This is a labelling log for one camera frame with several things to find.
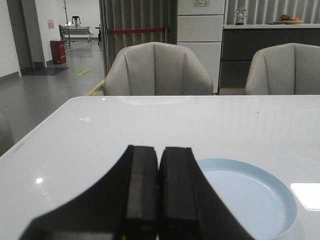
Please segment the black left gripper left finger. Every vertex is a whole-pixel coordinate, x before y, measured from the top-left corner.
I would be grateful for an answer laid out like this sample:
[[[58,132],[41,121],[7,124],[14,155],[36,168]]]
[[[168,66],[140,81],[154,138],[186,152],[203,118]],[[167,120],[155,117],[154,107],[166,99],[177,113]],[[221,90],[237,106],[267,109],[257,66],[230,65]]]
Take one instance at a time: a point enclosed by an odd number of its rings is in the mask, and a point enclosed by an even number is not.
[[[28,225],[22,240],[154,240],[158,162],[152,147],[129,145],[95,184]]]

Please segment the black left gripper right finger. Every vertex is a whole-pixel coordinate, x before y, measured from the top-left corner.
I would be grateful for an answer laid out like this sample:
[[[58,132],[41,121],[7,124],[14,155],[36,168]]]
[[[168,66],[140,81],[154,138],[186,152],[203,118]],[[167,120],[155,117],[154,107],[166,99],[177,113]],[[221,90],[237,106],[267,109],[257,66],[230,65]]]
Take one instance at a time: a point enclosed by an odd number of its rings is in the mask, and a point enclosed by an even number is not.
[[[165,148],[159,193],[161,240],[253,239],[211,187],[191,148]]]

